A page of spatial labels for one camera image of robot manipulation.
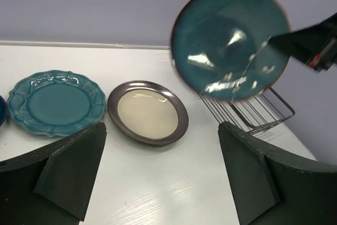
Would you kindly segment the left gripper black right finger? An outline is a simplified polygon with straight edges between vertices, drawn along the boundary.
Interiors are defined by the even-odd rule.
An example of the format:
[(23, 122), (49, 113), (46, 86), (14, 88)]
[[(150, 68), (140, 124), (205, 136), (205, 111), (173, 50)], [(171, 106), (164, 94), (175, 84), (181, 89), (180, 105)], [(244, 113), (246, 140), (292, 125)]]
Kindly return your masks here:
[(229, 122), (218, 135), (240, 224), (336, 224), (336, 165), (293, 154)]

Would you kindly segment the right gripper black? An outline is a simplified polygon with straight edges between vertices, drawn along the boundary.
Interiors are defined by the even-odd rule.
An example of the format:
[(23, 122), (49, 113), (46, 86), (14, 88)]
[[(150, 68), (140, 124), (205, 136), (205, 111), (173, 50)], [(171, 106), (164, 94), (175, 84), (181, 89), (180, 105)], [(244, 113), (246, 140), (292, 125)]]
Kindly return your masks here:
[(336, 14), (315, 25), (270, 37), (268, 44), (317, 72), (336, 64)]

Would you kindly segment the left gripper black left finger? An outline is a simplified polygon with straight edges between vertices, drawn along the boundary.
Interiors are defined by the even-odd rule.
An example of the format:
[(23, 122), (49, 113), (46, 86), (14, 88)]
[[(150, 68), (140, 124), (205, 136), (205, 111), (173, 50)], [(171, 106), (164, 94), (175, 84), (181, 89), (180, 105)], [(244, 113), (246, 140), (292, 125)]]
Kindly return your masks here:
[(106, 142), (96, 122), (70, 136), (1, 161), (1, 224), (84, 221)]

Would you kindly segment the blue plate white blossoms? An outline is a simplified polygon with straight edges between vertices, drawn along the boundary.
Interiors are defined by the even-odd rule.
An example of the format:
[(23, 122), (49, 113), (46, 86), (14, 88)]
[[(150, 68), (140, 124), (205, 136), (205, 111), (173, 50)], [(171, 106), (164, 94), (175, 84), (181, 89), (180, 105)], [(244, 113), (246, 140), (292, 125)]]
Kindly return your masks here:
[(269, 89), (289, 56), (270, 47), (290, 31), (277, 0), (190, 0), (171, 33), (174, 67), (197, 94), (239, 101)]

